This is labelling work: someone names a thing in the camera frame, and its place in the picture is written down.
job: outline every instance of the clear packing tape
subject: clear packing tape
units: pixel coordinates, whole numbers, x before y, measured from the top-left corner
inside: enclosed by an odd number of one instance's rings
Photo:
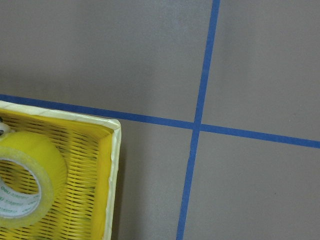
[[[51,209],[67,180],[67,167],[56,146],[45,135],[21,131],[0,136],[0,160],[22,166],[33,176],[34,184],[26,194],[0,179],[0,226],[27,227],[41,220]]]
[[[0,101],[0,240],[110,240],[115,119]]]

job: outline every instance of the basket mesh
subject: basket mesh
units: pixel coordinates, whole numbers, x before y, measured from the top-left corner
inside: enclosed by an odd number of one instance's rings
[[[103,202],[106,203],[108,196],[97,196],[100,194],[97,185],[103,185],[104,193],[108,192],[110,167],[101,183],[98,165],[99,161],[107,161],[107,166],[111,164],[113,130],[90,123],[27,115],[4,109],[0,109],[0,116],[13,130],[48,136],[60,150],[68,169],[67,183],[48,214],[28,227],[0,227],[0,239],[92,240],[94,231],[100,231],[95,236],[102,236],[101,228],[96,230],[95,226],[102,223],[104,225],[105,215],[102,214],[102,218],[95,215],[104,213],[106,205],[97,204],[97,197],[105,198]],[[103,156],[99,154],[102,140],[108,145],[103,147],[109,149],[108,154]],[[0,161],[0,175],[16,191],[28,194],[38,192],[32,175],[13,162]]]

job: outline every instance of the plastic basket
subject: plastic basket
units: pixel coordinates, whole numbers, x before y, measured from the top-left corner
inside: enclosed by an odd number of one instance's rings
[[[0,101],[0,116],[15,131],[48,136],[68,168],[65,187],[48,214],[28,227],[0,227],[0,239],[109,240],[121,143],[119,121],[5,101]],[[12,180],[11,187],[19,188],[14,185]]]

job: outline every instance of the floor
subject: floor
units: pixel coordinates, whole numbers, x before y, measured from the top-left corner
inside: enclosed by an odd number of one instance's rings
[[[0,100],[119,119],[112,240],[318,240],[320,2],[0,2]]]

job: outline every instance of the blue painter's tape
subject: blue painter's tape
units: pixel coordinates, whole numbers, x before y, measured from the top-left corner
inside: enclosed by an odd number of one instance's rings
[[[276,135],[276,134],[241,130],[241,129],[223,127],[223,126],[213,126],[213,125],[206,125],[206,124],[202,124],[200,126],[200,130],[204,132],[215,133],[215,134],[224,134],[224,135],[238,136],[238,137],[249,138],[249,139],[258,139],[258,140],[264,140],[264,141],[270,141],[270,142],[276,142],[276,143],[291,144],[291,145],[298,145],[298,146],[320,149],[320,141],[291,137],[291,136],[282,136],[282,135]]]
[[[209,29],[208,29],[206,46],[204,51],[200,86],[199,86],[196,110],[194,115],[194,128],[192,131],[192,137],[191,137],[191,143],[190,143],[190,155],[189,155],[189,159],[186,167],[185,179],[184,179],[180,215],[179,215],[178,226],[176,231],[176,240],[183,240],[184,233],[185,233],[188,205],[189,205],[189,199],[190,199],[190,191],[191,191],[192,179],[194,175],[194,167],[196,162],[196,155],[197,155],[197,148],[198,148],[198,141],[199,141],[199,134],[200,134],[200,126],[201,126],[202,116],[204,112],[208,77],[209,77],[209,71],[210,71],[210,65],[211,65],[211,56],[212,56],[214,42],[215,42],[219,5],[220,5],[219,0],[213,0],[211,15],[210,15],[210,22],[209,22]]]
[[[121,112],[121,111],[105,110],[100,108],[78,106],[78,105],[59,103],[59,102],[53,102],[53,101],[44,101],[44,100],[31,99],[31,98],[25,98],[25,97],[19,97],[19,96],[10,96],[10,95],[0,94],[0,100],[16,103],[16,104],[63,110],[63,111],[81,113],[81,114],[97,115],[97,116],[115,118],[115,119],[124,119],[124,120],[149,123],[149,124],[157,124],[157,125],[176,127],[176,128],[182,128],[182,129],[193,129],[194,127],[194,123],[188,122],[188,121],[173,120],[173,119],[168,119],[163,117],[147,116],[147,115],[127,113],[127,112]]]

